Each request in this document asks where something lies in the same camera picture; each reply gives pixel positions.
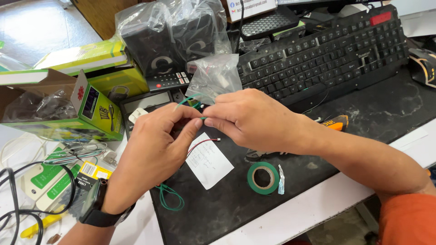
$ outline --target orange sleeve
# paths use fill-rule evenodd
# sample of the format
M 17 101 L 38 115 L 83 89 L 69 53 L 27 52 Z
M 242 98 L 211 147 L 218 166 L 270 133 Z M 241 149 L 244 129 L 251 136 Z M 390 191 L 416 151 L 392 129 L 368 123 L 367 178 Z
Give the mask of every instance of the orange sleeve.
M 392 197 L 382 205 L 379 223 L 382 245 L 436 244 L 436 196 Z

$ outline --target label tag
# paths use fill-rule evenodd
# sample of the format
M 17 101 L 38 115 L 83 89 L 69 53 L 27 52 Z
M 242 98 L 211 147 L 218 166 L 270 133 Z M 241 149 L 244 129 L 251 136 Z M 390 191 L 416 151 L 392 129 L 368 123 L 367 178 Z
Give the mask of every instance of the label tag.
M 111 174 L 111 171 L 85 161 L 80 168 L 76 180 L 80 188 L 90 191 L 99 178 L 109 179 Z

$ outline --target left hand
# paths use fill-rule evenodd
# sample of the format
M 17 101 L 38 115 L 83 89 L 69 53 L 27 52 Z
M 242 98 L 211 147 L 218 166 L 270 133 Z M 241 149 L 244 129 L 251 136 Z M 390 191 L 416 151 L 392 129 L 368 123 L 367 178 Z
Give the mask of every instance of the left hand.
M 203 124 L 202 115 L 194 108 L 176 106 L 171 103 L 138 118 L 110 177 L 103 212 L 122 213 L 149 189 L 171 177 L 186 160 L 188 147 Z M 177 127 L 185 122 L 178 134 Z

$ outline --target black speaker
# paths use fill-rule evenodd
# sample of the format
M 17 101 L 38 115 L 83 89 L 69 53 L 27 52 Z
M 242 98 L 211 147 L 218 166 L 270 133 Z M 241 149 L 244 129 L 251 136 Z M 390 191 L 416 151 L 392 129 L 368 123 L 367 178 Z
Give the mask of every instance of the black speaker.
M 215 53 L 217 30 L 212 18 L 207 13 L 201 13 L 198 18 L 172 27 L 176 52 L 185 62 Z
M 183 67 L 166 24 L 163 28 L 146 26 L 133 30 L 123 34 L 122 38 L 144 76 L 176 72 Z

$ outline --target green electrical tape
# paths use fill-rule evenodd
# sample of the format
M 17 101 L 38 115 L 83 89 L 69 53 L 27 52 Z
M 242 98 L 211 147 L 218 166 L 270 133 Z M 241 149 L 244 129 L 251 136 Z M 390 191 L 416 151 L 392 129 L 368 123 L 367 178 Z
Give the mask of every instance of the green electrical tape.
M 256 172 L 258 169 L 264 169 L 269 173 L 271 180 L 267 187 L 260 187 L 254 182 L 254 172 Z M 253 191 L 262 195 L 267 195 L 275 191 L 279 186 L 279 180 L 279 173 L 277 172 L 276 168 L 267 162 L 257 162 L 253 164 L 247 173 L 248 185 L 253 189 Z

